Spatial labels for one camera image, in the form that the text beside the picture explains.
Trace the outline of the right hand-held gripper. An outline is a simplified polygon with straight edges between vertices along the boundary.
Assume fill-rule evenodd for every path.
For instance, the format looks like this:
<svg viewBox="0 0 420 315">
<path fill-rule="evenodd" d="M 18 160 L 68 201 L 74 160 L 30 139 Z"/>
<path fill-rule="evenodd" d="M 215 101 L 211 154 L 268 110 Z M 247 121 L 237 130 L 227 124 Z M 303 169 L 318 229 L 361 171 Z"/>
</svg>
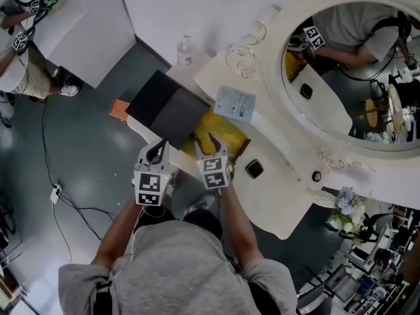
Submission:
<svg viewBox="0 0 420 315">
<path fill-rule="evenodd" d="M 209 133 L 209 138 L 215 148 L 212 157 L 207 157 L 201 141 L 198 138 L 194 139 L 194 148 L 199 159 L 198 169 L 207 190 L 224 188 L 230 184 L 232 170 L 228 159 L 228 145 L 214 133 Z"/>
</svg>

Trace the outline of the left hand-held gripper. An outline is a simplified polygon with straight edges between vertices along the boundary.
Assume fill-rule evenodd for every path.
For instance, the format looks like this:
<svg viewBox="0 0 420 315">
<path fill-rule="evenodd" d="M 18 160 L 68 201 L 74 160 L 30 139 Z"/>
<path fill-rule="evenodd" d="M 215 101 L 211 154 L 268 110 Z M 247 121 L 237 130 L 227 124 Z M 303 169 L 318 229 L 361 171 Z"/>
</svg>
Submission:
<svg viewBox="0 0 420 315">
<path fill-rule="evenodd" d="M 169 142 L 163 138 L 140 150 L 133 175 L 136 204 L 171 206 L 175 171 L 169 165 L 169 147 Z"/>
</svg>

